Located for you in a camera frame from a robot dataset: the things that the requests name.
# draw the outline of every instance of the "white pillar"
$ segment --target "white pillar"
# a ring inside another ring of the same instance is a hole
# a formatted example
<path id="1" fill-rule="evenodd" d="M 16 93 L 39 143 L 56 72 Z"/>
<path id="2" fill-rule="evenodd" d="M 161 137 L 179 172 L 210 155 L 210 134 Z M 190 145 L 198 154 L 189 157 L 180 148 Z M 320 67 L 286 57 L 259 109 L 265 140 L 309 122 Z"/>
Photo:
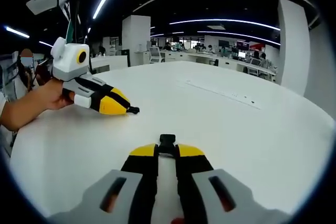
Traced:
<path id="1" fill-rule="evenodd" d="M 111 55 L 111 52 L 110 52 L 110 49 L 111 49 L 110 37 L 103 37 L 103 44 L 102 44 L 102 46 L 106 50 L 106 55 Z"/>
<path id="2" fill-rule="evenodd" d="M 276 81 L 304 95 L 310 62 L 310 40 L 306 14 L 302 6 L 279 0 L 280 58 Z"/>
<path id="3" fill-rule="evenodd" d="M 166 45 L 166 38 L 160 37 L 158 47 L 164 47 Z"/>
<path id="4" fill-rule="evenodd" d="M 131 66 L 143 64 L 147 41 L 151 40 L 151 17 L 131 15 L 122 21 L 122 49 L 130 50 Z"/>

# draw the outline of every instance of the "white table surface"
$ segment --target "white table surface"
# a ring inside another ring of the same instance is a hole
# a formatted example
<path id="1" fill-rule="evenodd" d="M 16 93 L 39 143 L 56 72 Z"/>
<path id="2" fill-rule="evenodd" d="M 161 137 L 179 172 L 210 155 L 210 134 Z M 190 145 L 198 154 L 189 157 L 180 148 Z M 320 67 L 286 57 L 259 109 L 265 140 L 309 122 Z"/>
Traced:
<path id="1" fill-rule="evenodd" d="M 43 113 L 18 133 L 10 166 L 46 217 L 75 208 L 89 186 L 163 133 L 199 147 L 214 168 L 250 187 L 255 201 L 287 213 L 305 201 L 329 157 L 333 119 L 269 81 L 185 61 L 97 76 L 121 89 L 140 113 L 104 116 L 72 105 Z M 247 96 L 259 108 L 221 92 Z M 181 215 L 174 162 L 160 159 L 159 166 L 152 223 L 170 223 Z"/>

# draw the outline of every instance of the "ceiling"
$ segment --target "ceiling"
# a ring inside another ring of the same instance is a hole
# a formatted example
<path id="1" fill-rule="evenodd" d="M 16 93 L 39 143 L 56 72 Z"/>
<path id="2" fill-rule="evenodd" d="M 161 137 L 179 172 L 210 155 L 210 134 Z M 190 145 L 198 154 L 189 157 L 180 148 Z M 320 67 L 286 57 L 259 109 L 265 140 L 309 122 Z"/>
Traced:
<path id="1" fill-rule="evenodd" d="M 65 36 L 68 22 L 59 8 L 34 15 L 27 8 L 27 1 L 29 0 L 3 1 L 6 11 L 2 19 L 2 27 L 0 27 L 0 38 L 6 43 L 1 43 L 0 54 L 22 50 L 25 47 L 29 47 L 34 52 L 47 53 L 50 47 L 38 43 L 39 40 L 53 44 L 57 37 Z M 92 28 L 89 34 L 90 41 L 98 40 L 102 36 L 120 36 L 122 20 L 131 14 L 151 16 L 151 25 L 155 26 L 155 29 L 151 31 L 153 34 L 169 36 L 172 32 L 183 31 L 184 36 L 195 36 L 200 35 L 197 31 L 211 30 L 207 27 L 208 25 L 223 25 L 224 32 L 280 41 L 278 31 L 251 24 L 212 21 L 169 25 L 171 22 L 190 19 L 221 18 L 246 20 L 279 27 L 278 0 L 156 0 L 136 12 L 133 10 L 150 0 L 107 0 L 95 20 L 92 20 L 92 16 L 100 0 L 78 1 L 82 30 L 86 31 L 87 27 Z M 316 9 L 305 1 L 291 1 L 305 8 L 308 23 L 316 17 Z M 7 32 L 3 28 L 6 25 L 29 34 L 30 38 L 21 38 Z"/>

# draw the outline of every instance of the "computer monitor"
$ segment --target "computer monitor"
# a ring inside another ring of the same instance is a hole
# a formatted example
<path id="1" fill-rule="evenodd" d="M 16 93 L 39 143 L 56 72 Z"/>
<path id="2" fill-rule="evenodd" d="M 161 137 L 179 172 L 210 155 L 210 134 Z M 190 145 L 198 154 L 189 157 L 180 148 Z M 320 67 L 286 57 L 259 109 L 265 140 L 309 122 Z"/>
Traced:
<path id="1" fill-rule="evenodd" d="M 238 57 L 240 58 L 246 58 L 246 53 L 245 52 L 238 52 Z"/>
<path id="2" fill-rule="evenodd" d="M 252 58 L 251 62 L 250 62 L 252 65 L 256 65 L 256 66 L 259 66 L 261 61 L 260 60 L 257 60 L 255 58 Z"/>
<path id="3" fill-rule="evenodd" d="M 158 47 L 150 47 L 149 51 L 151 52 L 151 56 L 154 56 L 154 57 L 160 56 L 160 51 Z"/>
<path id="4" fill-rule="evenodd" d="M 243 41 L 237 41 L 237 48 L 239 50 L 248 51 L 250 44 Z"/>
<path id="5" fill-rule="evenodd" d="M 218 42 L 218 45 L 219 45 L 220 47 L 226 47 L 226 48 L 229 48 L 229 47 L 230 47 L 230 43 L 229 43 L 229 41 L 226 41 L 226 40 L 220 40 L 220 41 Z"/>

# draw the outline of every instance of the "human hand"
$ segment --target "human hand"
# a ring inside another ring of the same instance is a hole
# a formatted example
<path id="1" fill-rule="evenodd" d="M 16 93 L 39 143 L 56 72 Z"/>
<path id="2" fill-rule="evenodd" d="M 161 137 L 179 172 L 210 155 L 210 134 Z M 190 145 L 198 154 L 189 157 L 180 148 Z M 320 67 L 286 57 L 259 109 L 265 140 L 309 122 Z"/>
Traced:
<path id="1" fill-rule="evenodd" d="M 70 99 L 62 95 L 62 84 L 62 81 L 53 78 L 37 89 L 45 109 L 59 110 L 74 103 L 75 94 L 73 92 L 69 93 Z"/>

